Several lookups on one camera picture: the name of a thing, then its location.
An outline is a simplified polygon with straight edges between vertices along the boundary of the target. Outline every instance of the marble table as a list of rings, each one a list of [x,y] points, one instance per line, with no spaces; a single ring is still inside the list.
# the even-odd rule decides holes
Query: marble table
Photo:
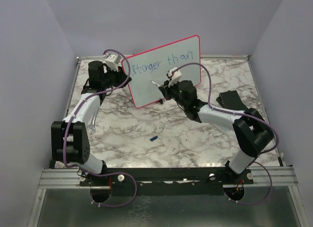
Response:
[[[80,99],[88,78],[88,63],[82,60],[69,112]],[[237,90],[243,103],[264,117],[262,105],[247,60],[202,58],[212,77],[211,103],[220,92]],[[198,98],[207,101],[208,78],[202,70]],[[174,100],[136,109],[128,87],[105,98],[96,120],[96,132],[89,133],[91,152],[108,167],[205,167],[223,166],[239,150],[233,131],[223,133],[214,125],[189,120]],[[279,166],[275,151],[258,158],[265,166]]]

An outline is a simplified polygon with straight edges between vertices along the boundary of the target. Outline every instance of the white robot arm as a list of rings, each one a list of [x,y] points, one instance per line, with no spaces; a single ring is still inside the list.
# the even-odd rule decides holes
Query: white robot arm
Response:
[[[181,73],[176,69],[169,70],[169,80],[158,86],[159,90],[166,100],[174,99],[190,120],[211,123],[223,131],[234,130],[241,149],[225,166],[234,175],[242,173],[272,141],[273,131],[259,121],[263,119],[256,109],[227,110],[225,113],[224,108],[209,107],[207,102],[198,99],[197,90],[190,80],[179,81]],[[239,114],[248,114],[252,118]]]
[[[104,91],[111,87],[121,85],[127,78],[122,67],[119,65],[121,57],[116,54],[106,54],[105,62],[93,61],[89,63],[88,85],[87,82],[81,92],[81,99],[72,113],[65,117],[62,121],[55,121],[51,125],[51,145],[52,158],[56,161],[63,161],[63,143],[65,128],[69,123],[76,109],[82,102],[85,102],[74,116],[69,128],[69,137],[67,138],[67,161],[70,164],[76,164],[83,170],[96,174],[103,174],[106,170],[104,161],[97,159],[90,153],[90,144],[88,140],[87,130],[91,133],[95,132],[95,120],[99,107],[101,106],[106,93],[95,95],[86,100],[86,98],[94,93]]]

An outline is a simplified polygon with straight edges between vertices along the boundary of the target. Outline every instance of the black mount bracket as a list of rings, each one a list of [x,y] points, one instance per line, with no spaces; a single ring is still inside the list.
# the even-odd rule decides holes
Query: black mount bracket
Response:
[[[246,169],[237,177],[231,177],[225,167],[203,168],[108,168],[108,173],[125,172],[137,181],[137,195],[164,196],[164,195],[223,195],[224,184],[237,185],[240,180],[244,184],[253,184],[248,178],[251,173]],[[133,181],[125,176],[120,182],[117,176],[112,176],[112,195],[132,196],[134,194]],[[107,186],[106,178],[87,175],[80,186]]]

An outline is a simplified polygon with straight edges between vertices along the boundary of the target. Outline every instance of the white wall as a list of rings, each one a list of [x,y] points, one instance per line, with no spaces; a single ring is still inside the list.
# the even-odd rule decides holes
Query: white wall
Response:
[[[199,34],[203,54],[247,55],[281,0],[47,0],[77,56],[126,54]]]
[[[313,0],[283,0],[251,58],[313,226]]]
[[[76,59],[46,0],[0,0],[0,226],[27,226]]]

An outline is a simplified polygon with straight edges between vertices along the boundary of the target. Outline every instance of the purple cable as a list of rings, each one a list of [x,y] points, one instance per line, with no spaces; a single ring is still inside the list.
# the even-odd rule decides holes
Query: purple cable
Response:
[[[90,99],[91,97],[93,97],[93,96],[97,96],[97,95],[100,95],[100,94],[103,94],[103,93],[107,93],[107,92],[112,92],[112,91],[114,91],[114,90],[116,90],[116,89],[122,87],[125,83],[127,83],[128,79],[129,79],[129,77],[130,77],[130,75],[131,75],[131,71],[130,71],[130,70],[131,70],[131,66],[130,66],[130,64],[129,64],[129,61],[127,60],[127,58],[126,58],[122,53],[120,53],[119,51],[116,51],[116,50],[114,50],[114,49],[107,49],[107,50],[104,51],[103,54],[105,54],[105,53],[107,53],[107,52],[116,52],[117,54],[121,55],[121,56],[125,59],[125,61],[126,61],[126,63],[127,63],[127,66],[128,66],[128,70],[129,70],[129,71],[128,71],[127,78],[125,79],[125,81],[124,81],[122,84],[120,84],[120,85],[117,86],[116,88],[109,89],[109,90],[105,90],[105,91],[100,91],[100,92],[94,93],[94,94],[92,94],[92,95],[89,95],[88,97],[86,97],[86,101],[87,101],[88,99]],[[64,163],[65,167],[67,167],[67,168],[73,168],[73,167],[77,166],[76,164],[75,164],[75,165],[68,165],[68,164],[67,164],[67,152],[66,152],[66,150],[67,150],[67,137],[68,137],[69,127],[70,127],[70,125],[71,125],[71,123],[72,123],[72,121],[73,121],[75,115],[79,112],[80,108],[84,105],[84,103],[85,103],[86,101],[82,101],[82,102],[78,105],[76,111],[74,112],[74,114],[72,115],[72,117],[69,119],[69,121],[68,121],[68,123],[67,123],[67,127],[66,127],[66,129],[65,129],[64,143],[63,143],[63,163]],[[134,177],[133,177],[132,175],[130,175],[130,174],[128,174],[128,173],[124,173],[124,172],[116,172],[116,173],[109,173],[109,174],[96,174],[96,173],[93,173],[93,172],[89,172],[89,174],[91,174],[91,175],[93,175],[93,176],[97,176],[97,177],[107,177],[107,176],[113,176],[113,175],[120,175],[120,174],[122,174],[122,175],[126,175],[126,176],[130,177],[130,178],[134,181],[135,192],[134,192],[134,195],[132,196],[132,198],[131,198],[129,201],[127,201],[126,203],[123,203],[123,204],[119,204],[119,205],[109,205],[109,204],[100,204],[100,205],[102,205],[102,206],[107,206],[107,207],[125,206],[125,205],[129,204],[130,202],[132,202],[132,201],[135,199],[136,194],[137,194],[137,184],[136,184],[136,181],[135,181],[135,179],[134,179]]]
[[[210,73],[209,73],[209,71],[207,70],[207,68],[206,68],[204,65],[202,65],[202,64],[200,64],[200,63],[197,63],[197,62],[190,62],[190,63],[184,64],[184,65],[178,67],[176,70],[174,70],[174,71],[172,72],[172,76],[174,75],[174,73],[175,73],[176,71],[180,70],[180,69],[183,68],[183,67],[189,66],[189,65],[198,65],[198,66],[202,67],[202,68],[206,71],[206,73],[207,73],[207,75],[208,75],[208,77],[209,77],[209,85],[210,85],[210,87],[209,87],[209,97],[208,97],[208,100],[207,100],[208,106],[209,106],[212,110],[214,110],[214,111],[219,111],[219,112],[222,112],[222,113],[227,113],[227,114],[232,114],[232,115],[234,115],[233,112],[226,111],[226,110],[222,110],[222,109],[218,109],[218,108],[216,108],[216,107],[214,107],[214,106],[211,105],[210,100],[211,100],[211,93],[212,93],[212,81],[211,81]],[[261,154],[264,154],[264,153],[267,153],[267,152],[270,152],[270,151],[274,150],[275,148],[277,148],[277,146],[278,146],[278,144],[279,144],[279,141],[280,141],[280,140],[279,140],[279,136],[278,136],[278,133],[276,132],[276,130],[275,130],[269,123],[267,123],[267,122],[265,122],[265,121],[263,121],[263,120],[261,120],[261,119],[259,119],[259,118],[257,118],[257,117],[254,117],[254,116],[252,116],[252,115],[245,114],[245,113],[235,113],[235,115],[238,115],[238,116],[245,116],[245,117],[248,117],[248,118],[252,118],[252,119],[254,119],[254,120],[258,121],[258,122],[263,123],[264,125],[266,125],[267,127],[269,127],[269,128],[274,132],[275,137],[276,137],[276,143],[275,143],[275,145],[274,145],[272,148],[261,152],[260,155],[261,155]]]
[[[89,174],[92,174],[96,177],[107,177],[107,176],[113,176],[113,175],[126,175],[133,180],[134,185],[135,185],[135,192],[134,192],[134,195],[132,196],[132,198],[123,204],[117,204],[117,205],[97,203],[95,200],[93,200],[92,193],[90,192],[90,198],[95,204],[98,204],[98,205],[100,204],[100,206],[106,206],[106,207],[121,207],[121,206],[126,206],[127,204],[131,203],[135,199],[136,194],[137,194],[137,183],[136,183],[136,180],[134,179],[134,177],[132,175],[130,175],[128,173],[124,173],[124,172],[114,172],[114,173],[108,173],[108,174],[104,174],[104,175],[89,172]]]
[[[265,198],[263,198],[262,200],[258,201],[258,202],[255,202],[255,203],[243,203],[243,202],[239,202],[239,201],[235,201],[235,200],[232,200],[230,197],[228,197],[228,195],[225,193],[224,191],[224,195],[226,197],[228,197],[228,199],[233,202],[233,203],[236,203],[236,204],[240,204],[240,205],[245,205],[245,206],[251,206],[251,205],[258,205],[258,204],[261,204],[263,202],[265,202],[267,199],[269,199],[270,195],[272,194],[273,192],[273,181],[272,181],[272,178],[270,177],[270,174],[269,174],[269,171],[260,163],[258,162],[255,162],[256,164],[260,165],[261,167],[264,168],[264,170],[266,171],[266,173],[268,174],[268,178],[269,178],[269,182],[270,182],[270,187],[269,187],[269,192],[268,194],[265,196]]]

